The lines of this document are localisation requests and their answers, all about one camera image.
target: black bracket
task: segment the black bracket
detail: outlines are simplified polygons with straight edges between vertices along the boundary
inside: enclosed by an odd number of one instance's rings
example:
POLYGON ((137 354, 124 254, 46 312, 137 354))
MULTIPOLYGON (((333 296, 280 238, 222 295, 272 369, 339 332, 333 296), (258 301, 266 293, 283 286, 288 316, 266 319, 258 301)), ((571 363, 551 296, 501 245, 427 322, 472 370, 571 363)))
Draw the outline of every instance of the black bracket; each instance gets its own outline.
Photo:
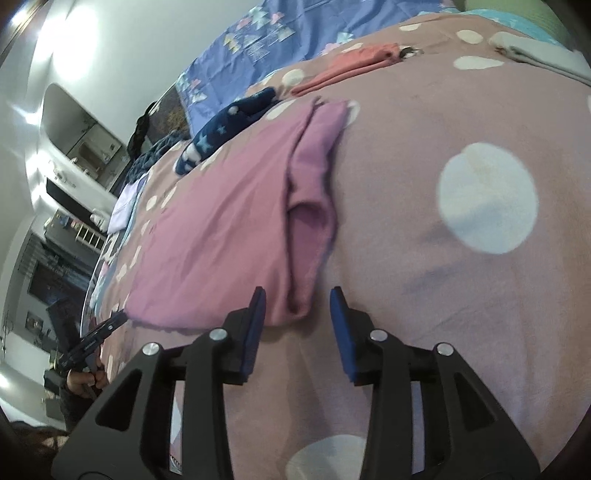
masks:
POLYGON ((53 463, 54 478, 232 480, 223 384, 242 385, 252 373, 265 306, 257 287, 248 308, 191 345, 146 344, 82 418, 53 463), (182 475, 169 464, 177 381, 186 382, 182 475))
POLYGON ((536 457, 492 393, 448 343, 410 347, 350 309, 340 287, 330 315, 345 373, 373 384, 361 480, 533 480, 536 457), (424 470, 412 474, 411 382, 423 401, 424 470))

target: white polka dot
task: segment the white polka dot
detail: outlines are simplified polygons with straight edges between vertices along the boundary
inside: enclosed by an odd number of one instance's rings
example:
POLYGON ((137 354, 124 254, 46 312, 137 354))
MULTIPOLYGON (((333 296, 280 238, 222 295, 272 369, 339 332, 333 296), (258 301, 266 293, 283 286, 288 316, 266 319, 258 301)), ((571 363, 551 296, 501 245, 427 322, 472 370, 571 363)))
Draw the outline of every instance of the white polka dot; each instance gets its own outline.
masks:
POLYGON ((120 282, 125 275, 127 275, 127 265, 123 264, 123 267, 121 267, 119 273, 117 273, 117 281, 120 282))
POLYGON ((199 152, 195 148, 195 144, 193 142, 191 142, 187 146, 186 150, 183 152, 183 159, 184 160, 192 160, 195 163, 201 161, 201 155, 199 154, 199 152))
POLYGON ((294 87, 302 83, 302 80, 304 80, 305 76, 304 70, 302 69, 290 70, 283 76, 281 83, 284 87, 294 87))
POLYGON ((491 67, 500 67, 504 62, 500 60, 485 59, 483 57, 460 57, 453 62, 458 70, 483 70, 491 67))
POLYGON ((439 213, 468 247, 504 254, 521 245, 538 215, 535 184, 513 153, 468 145, 447 162, 437 186, 439 213))
POLYGON ((150 198, 150 200, 148 200, 148 203, 146 203, 146 212, 149 212, 151 209, 153 209, 157 201, 158 197, 156 195, 150 198))
POLYGON ((273 110, 271 110, 268 114, 267 114, 267 120, 273 120, 274 118, 277 118, 278 116, 280 116, 293 102, 295 102, 296 100, 288 100, 286 102, 280 103, 279 105, 277 105, 273 110))
POLYGON ((398 28, 400 30, 402 30, 403 32, 410 32, 412 30, 416 30, 421 25, 422 25, 422 23, 413 23, 412 25, 402 25, 401 27, 398 27, 398 28))
POLYGON ((297 452, 285 467, 287 480, 358 480, 365 439, 335 435, 297 452))
POLYGON ((131 260, 131 263, 129 265, 130 268, 133 268, 135 266, 135 264, 138 262, 138 256, 139 256, 139 253, 141 251, 142 251, 142 246, 141 245, 138 248, 135 249, 134 257, 131 260))
POLYGON ((164 200, 162 201, 162 205, 160 206, 160 208, 164 208, 166 207, 166 205, 168 204, 168 202, 170 202, 170 200, 172 199, 172 197, 174 196, 174 192, 177 191, 177 186, 175 185, 173 187, 172 190, 170 190, 170 192, 168 193, 168 195, 166 195, 166 197, 164 198, 164 200))
POLYGON ((359 102, 355 100, 349 100, 347 103, 347 107, 349 108, 349 116, 347 118, 347 123, 345 124, 344 128, 347 128, 350 124, 355 122, 359 112, 361 111, 361 107, 359 106, 359 102))
POLYGON ((218 148, 211 157, 209 157, 207 160, 205 160, 204 162, 201 163, 201 165, 199 165, 199 170, 205 170, 205 168, 208 165, 211 165, 215 159, 217 158, 217 156, 220 154, 220 152, 222 151, 223 147, 218 148))
POLYGON ((115 248, 115 242, 119 239, 119 232, 113 234, 111 236, 111 238, 109 238, 109 246, 107 247, 107 250, 105 252, 105 260, 107 262, 111 261, 111 258, 113 257, 113 249, 115 248))
POLYGON ((145 222, 142 225, 142 229, 141 229, 141 234, 143 235, 144 233, 146 233, 146 230, 148 229, 148 225, 150 224, 150 221, 148 220, 147 222, 145 222))
POLYGON ((482 35, 473 30, 460 30, 456 33, 456 35, 460 40, 463 40, 466 43, 471 43, 472 45, 476 45, 477 43, 480 43, 482 40, 484 40, 482 35))
POLYGON ((352 51, 352 50, 357 50, 359 48, 363 47, 363 43, 356 43, 355 45, 353 45, 352 47, 346 48, 342 51, 342 53, 345 53, 346 51, 352 51))

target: dark blanket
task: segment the dark blanket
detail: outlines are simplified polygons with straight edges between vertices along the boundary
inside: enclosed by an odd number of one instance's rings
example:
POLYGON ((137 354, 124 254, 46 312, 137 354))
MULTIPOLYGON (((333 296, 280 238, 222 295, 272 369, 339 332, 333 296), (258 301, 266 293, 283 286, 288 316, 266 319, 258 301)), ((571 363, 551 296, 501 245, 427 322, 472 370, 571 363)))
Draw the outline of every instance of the dark blanket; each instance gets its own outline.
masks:
POLYGON ((187 140, 185 135, 178 130, 173 130, 162 140, 157 142, 150 150, 134 161, 125 177, 125 183, 135 183, 139 178, 152 168, 162 156, 181 140, 187 140))

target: hand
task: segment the hand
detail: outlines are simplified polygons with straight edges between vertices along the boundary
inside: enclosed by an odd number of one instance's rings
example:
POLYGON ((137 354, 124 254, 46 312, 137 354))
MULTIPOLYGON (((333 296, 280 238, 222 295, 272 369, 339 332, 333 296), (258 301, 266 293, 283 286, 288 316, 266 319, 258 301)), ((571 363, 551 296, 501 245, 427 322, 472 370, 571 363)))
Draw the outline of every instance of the hand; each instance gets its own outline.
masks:
MULTIPOLYGON (((96 365, 99 368, 102 367, 102 363, 98 357, 96 358, 96 365)), ((109 385, 109 379, 107 378, 107 374, 104 370, 98 370, 96 373, 74 372, 73 370, 70 370, 67 379, 68 390, 79 397, 90 398, 90 395, 84 389, 84 385, 103 390, 107 385, 109 385)))

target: white towel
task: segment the white towel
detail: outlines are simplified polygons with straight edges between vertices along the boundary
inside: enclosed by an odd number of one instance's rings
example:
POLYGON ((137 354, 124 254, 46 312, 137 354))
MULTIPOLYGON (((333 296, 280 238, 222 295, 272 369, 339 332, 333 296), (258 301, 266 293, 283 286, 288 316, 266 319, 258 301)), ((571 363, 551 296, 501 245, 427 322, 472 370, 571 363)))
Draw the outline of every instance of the white towel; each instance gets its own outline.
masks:
POLYGON ((510 59, 552 70, 591 86, 591 68, 581 52, 508 32, 495 33, 488 43, 510 59))

